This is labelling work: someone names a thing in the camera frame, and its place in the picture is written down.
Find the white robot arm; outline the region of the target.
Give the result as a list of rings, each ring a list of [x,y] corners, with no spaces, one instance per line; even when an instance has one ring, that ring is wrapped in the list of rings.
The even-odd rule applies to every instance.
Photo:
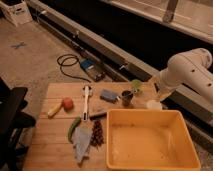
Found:
[[[213,56],[204,48],[175,54],[157,74],[159,90],[172,93],[186,84],[213,105],[213,74],[208,70],[212,64]]]

